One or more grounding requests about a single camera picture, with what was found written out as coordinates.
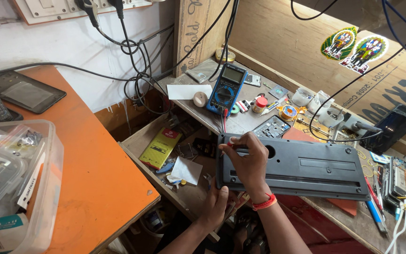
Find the blue cable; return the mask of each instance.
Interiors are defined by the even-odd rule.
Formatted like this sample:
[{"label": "blue cable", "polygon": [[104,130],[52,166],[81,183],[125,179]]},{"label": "blue cable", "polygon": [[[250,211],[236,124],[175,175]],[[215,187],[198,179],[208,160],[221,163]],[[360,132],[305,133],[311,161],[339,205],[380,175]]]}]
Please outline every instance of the blue cable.
[{"label": "blue cable", "polygon": [[406,50],[405,44],[403,44],[402,41],[398,38],[398,36],[396,35],[396,32],[394,31],[394,28],[391,25],[391,20],[389,20],[388,12],[386,10],[385,0],[382,0],[382,5],[383,5],[383,12],[386,17],[386,22],[388,23],[388,26],[389,26],[389,30],[391,30],[392,35],[394,36],[394,38],[396,38],[397,42],[402,46],[402,48],[404,48]]},{"label": "blue cable", "polygon": [[388,5],[388,7],[389,7],[390,9],[392,9],[393,12],[395,12],[395,13],[399,16],[399,18],[401,18],[401,19],[406,23],[406,19],[404,18],[404,16],[402,16],[402,14],[400,14],[400,13],[398,12],[398,10],[396,10],[396,8],[394,8],[394,6],[392,6],[392,5],[389,3],[388,0],[386,0],[385,3],[386,3],[386,5]]}]

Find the white cable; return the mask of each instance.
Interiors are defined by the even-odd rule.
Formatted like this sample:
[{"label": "white cable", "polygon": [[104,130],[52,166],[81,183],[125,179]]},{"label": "white cable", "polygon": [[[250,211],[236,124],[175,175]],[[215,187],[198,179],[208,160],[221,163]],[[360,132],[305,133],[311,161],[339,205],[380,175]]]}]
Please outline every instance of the white cable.
[{"label": "white cable", "polygon": [[[403,207],[403,203],[402,203],[402,202],[401,202],[401,210],[402,210],[402,211],[404,210],[404,207]],[[403,228],[402,228],[402,230],[401,230],[399,233],[396,234],[396,232],[397,232],[397,230],[398,230],[398,226],[399,226],[400,222],[401,222],[402,219],[403,219],[402,217],[405,217],[405,218],[404,218],[405,221],[404,221],[404,224],[403,224]],[[385,254],[388,254],[392,247],[395,248],[396,240],[397,240],[397,238],[405,231],[405,228],[406,228],[406,210],[405,210],[405,215],[404,215],[404,216],[403,216],[402,214],[400,215],[399,220],[398,220],[398,223],[397,223],[396,226],[394,227],[394,232],[393,232],[393,234],[392,234],[392,241],[391,241],[391,243],[389,244],[388,249],[386,249]]]}]

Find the white paper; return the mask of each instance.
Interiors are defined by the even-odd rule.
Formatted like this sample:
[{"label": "white paper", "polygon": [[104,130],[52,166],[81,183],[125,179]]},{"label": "white paper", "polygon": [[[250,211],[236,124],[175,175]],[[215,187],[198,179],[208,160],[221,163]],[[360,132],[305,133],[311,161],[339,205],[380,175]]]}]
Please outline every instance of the white paper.
[{"label": "white paper", "polygon": [[186,182],[197,185],[203,166],[188,159],[178,156],[172,170],[172,176],[186,180]]},{"label": "white paper", "polygon": [[167,93],[171,100],[192,100],[197,92],[204,92],[211,97],[212,87],[210,84],[168,84]]},{"label": "white paper", "polygon": [[20,198],[18,199],[17,204],[24,209],[27,209],[27,205],[29,204],[29,200],[31,200],[32,196],[32,191],[34,190],[35,184],[37,183],[37,176],[38,173],[40,172],[40,167],[42,164],[45,162],[45,152],[42,153],[40,156],[40,159],[37,162],[37,165],[32,172],[31,179],[29,180],[28,184],[24,188],[23,192],[20,195]]}]

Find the right hand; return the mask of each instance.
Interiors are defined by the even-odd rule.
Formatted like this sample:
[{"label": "right hand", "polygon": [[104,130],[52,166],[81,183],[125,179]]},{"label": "right hand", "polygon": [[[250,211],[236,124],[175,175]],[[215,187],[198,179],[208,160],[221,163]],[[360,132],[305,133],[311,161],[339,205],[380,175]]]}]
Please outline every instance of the right hand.
[{"label": "right hand", "polygon": [[270,188],[266,184],[266,165],[269,150],[251,131],[241,137],[231,137],[230,141],[234,146],[247,146],[249,154],[240,156],[227,144],[220,144],[219,149],[230,158],[239,180],[250,194],[253,203],[266,202],[269,200],[269,197],[265,193],[271,194]]}]

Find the yellow box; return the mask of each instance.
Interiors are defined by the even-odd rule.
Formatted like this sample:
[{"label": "yellow box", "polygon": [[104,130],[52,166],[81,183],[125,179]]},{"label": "yellow box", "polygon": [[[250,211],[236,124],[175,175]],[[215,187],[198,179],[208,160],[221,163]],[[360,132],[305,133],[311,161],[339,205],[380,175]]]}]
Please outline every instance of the yellow box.
[{"label": "yellow box", "polygon": [[160,169],[181,136],[181,133],[163,127],[140,155],[139,160],[155,169]]}]

